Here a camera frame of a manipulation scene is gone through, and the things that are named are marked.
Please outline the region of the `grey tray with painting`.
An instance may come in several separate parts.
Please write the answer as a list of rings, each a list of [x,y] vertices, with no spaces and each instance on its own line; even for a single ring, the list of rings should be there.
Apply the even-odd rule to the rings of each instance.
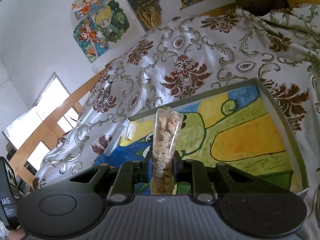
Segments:
[[[183,115],[176,151],[205,166],[228,164],[294,193],[309,189],[301,151],[280,107],[257,79],[243,81],[168,104]],[[96,164],[120,167],[152,152],[158,109],[128,118]],[[150,183],[136,184],[151,192]],[[174,179],[172,194],[190,189]]]

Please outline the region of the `floral satin bedspread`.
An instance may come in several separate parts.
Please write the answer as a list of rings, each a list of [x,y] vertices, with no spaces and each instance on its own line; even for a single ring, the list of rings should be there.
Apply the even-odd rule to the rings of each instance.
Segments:
[[[32,189],[90,168],[123,122],[178,100],[258,79],[286,117],[306,165],[306,239],[319,239],[319,6],[234,9],[175,18],[106,66],[76,126],[43,159]]]

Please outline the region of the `anime girl poster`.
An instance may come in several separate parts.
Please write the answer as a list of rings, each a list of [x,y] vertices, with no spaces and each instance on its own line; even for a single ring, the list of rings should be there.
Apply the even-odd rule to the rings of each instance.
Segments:
[[[72,3],[72,11],[79,21],[74,28],[73,38],[91,63],[109,49],[106,37],[93,19],[93,14],[102,8],[105,1],[75,0]]]

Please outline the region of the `blond boy poster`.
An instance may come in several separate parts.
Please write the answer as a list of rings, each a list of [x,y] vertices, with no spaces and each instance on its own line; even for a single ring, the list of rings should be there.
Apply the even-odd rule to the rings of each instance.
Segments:
[[[116,0],[105,3],[93,15],[93,20],[107,42],[117,43],[130,27],[127,15]]]

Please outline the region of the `window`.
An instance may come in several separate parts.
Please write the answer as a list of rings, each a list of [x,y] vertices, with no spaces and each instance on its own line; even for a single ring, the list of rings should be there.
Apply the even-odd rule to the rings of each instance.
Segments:
[[[15,152],[20,149],[23,143],[37,129],[40,124],[48,117],[53,110],[62,105],[62,103],[70,96],[66,86],[62,83],[56,72],[53,72],[46,85],[41,90],[33,107],[13,121],[6,129],[2,131],[5,139],[7,139],[7,160],[10,160]],[[78,112],[72,107],[57,122],[58,127],[63,130],[63,134],[69,132],[76,126]],[[25,167],[35,175],[41,166],[43,157],[49,152],[49,147],[40,142],[32,152]]]

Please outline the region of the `sunflower painting poster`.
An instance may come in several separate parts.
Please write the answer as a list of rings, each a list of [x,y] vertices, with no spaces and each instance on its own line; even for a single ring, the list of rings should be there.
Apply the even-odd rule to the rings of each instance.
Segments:
[[[145,30],[153,29],[162,22],[159,0],[127,0]]]

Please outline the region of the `rice cracker snack pack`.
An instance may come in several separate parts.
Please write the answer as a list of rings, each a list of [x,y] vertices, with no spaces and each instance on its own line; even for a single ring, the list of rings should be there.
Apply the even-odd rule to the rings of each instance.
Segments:
[[[171,195],[173,188],[172,160],[182,126],[183,115],[170,108],[157,110],[153,130],[152,195]]]

